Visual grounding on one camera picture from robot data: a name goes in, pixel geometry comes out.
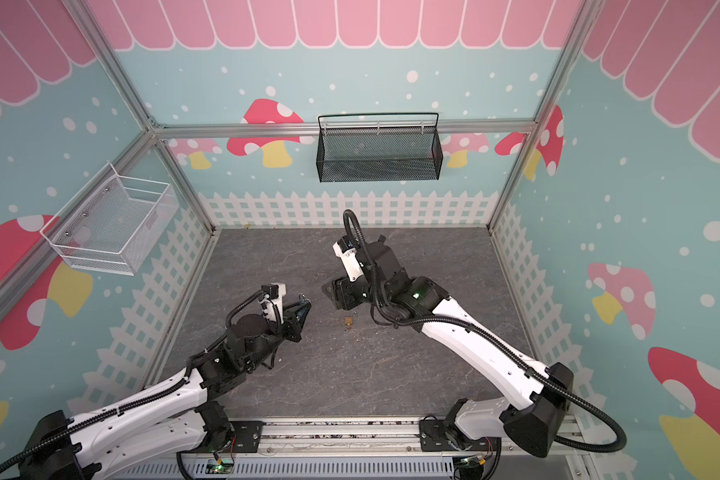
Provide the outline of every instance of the mesh basket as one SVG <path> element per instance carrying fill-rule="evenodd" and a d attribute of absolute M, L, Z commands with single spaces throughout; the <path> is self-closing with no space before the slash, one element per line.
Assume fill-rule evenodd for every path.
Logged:
<path fill-rule="evenodd" d="M 73 268 L 135 275 L 178 209 L 171 184 L 115 173 L 59 226 L 50 228 L 57 214 L 40 232 Z"/>
<path fill-rule="evenodd" d="M 348 118 L 365 118 L 363 124 Z M 438 114 L 341 114 L 318 117 L 321 182 L 436 180 L 443 151 Z"/>

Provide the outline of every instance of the black wire basket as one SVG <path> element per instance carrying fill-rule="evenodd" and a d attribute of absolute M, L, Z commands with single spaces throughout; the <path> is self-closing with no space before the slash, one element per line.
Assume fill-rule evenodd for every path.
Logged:
<path fill-rule="evenodd" d="M 443 150 L 438 119 L 436 113 L 416 112 L 319 116 L 320 181 L 439 179 Z"/>

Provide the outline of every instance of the white wire basket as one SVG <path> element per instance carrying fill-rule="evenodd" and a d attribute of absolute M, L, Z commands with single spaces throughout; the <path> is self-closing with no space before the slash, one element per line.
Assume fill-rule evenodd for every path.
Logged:
<path fill-rule="evenodd" d="M 135 275 L 179 202 L 173 185 L 124 177 L 109 167 L 111 176 L 55 226 L 69 203 L 62 207 L 40 234 L 72 268 Z"/>

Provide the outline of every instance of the white picket fence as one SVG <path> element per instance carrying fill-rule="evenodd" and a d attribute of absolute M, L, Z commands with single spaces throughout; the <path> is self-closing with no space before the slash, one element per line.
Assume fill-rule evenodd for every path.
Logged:
<path fill-rule="evenodd" d="M 539 353 L 539 360 L 547 365 L 556 362 L 566 365 L 574 373 L 574 393 L 597 408 L 603 408 L 606 398 L 596 393 L 590 383 L 593 371 L 581 364 L 581 345 L 575 345 L 570 339 L 571 324 L 560 317 L 563 306 L 552 299 L 554 287 L 544 282 L 546 270 L 539 270 L 539 256 L 531 250 L 533 242 L 525 239 L 525 228 L 520 227 L 520 216 L 516 215 L 515 208 L 512 203 L 507 205 L 495 234 L 498 236 L 499 254 L 509 269 L 510 284 L 519 299 L 520 312 Z M 574 414 L 587 442 L 613 440 L 610 428 L 591 414 L 576 407 Z M 618 452 L 593 454 L 593 457 L 603 480 L 634 480 L 632 472 L 637 461 L 631 456 Z"/>
<path fill-rule="evenodd" d="M 96 351 L 99 367 L 83 374 L 85 393 L 67 401 L 73 415 L 136 393 L 207 236 L 191 210 L 180 212 L 173 220 L 176 231 L 168 232 L 168 243 L 160 245 L 160 257 L 148 259 L 152 272 L 141 274 L 141 290 L 132 290 L 134 304 L 122 309 L 123 325 L 110 328 L 112 344 Z"/>
<path fill-rule="evenodd" d="M 253 197 L 246 193 L 242 198 L 230 194 L 212 198 L 200 195 L 202 205 L 217 226 L 231 227 L 330 227 L 341 226 L 342 213 L 352 209 L 364 225 L 395 226 L 483 226 L 493 215 L 499 193 L 485 197 L 479 192 L 469 197 L 467 192 L 453 196 L 447 192 L 438 196 L 432 192 L 423 196 L 401 193 L 393 197 L 389 192 L 376 196 L 373 192 L 362 197 L 355 192 L 351 197 L 339 192 L 331 197 L 327 192 L 319 197 L 307 193 L 290 197 L 278 193 L 268 197 L 262 193 Z"/>

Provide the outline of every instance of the robotic arm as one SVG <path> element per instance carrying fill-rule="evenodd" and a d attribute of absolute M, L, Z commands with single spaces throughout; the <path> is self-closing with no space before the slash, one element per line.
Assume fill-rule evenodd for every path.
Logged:
<path fill-rule="evenodd" d="M 43 417 L 28 447 L 1 464 L 0 474 L 18 464 L 20 477 L 31 480 L 104 480 L 166 453 L 230 448 L 234 427 L 213 400 L 259 365 L 271 369 L 282 342 L 301 340 L 312 305 L 299 296 L 283 306 L 285 294 L 282 283 L 262 286 L 227 315 L 224 334 L 171 378 L 93 412 Z M 262 313 L 233 324 L 256 300 Z"/>
<path fill-rule="evenodd" d="M 556 363 L 547 366 L 519 352 L 464 311 L 440 285 L 425 276 L 411 278 L 384 236 L 368 244 L 351 210 L 344 212 L 346 235 L 333 245 L 346 276 L 322 290 L 338 310 L 371 304 L 379 325 L 411 326 L 456 352 L 504 394 L 476 402 L 462 398 L 446 416 L 446 437 L 456 449 L 468 440 L 507 436 L 531 455 L 546 457 L 552 442 L 593 452 L 616 452 L 626 444 L 624 430 L 611 417 L 570 391 L 574 374 Z M 379 312 L 387 322 L 374 318 Z M 581 406 L 616 433 L 616 440 L 591 445 L 557 436 L 570 403 Z"/>

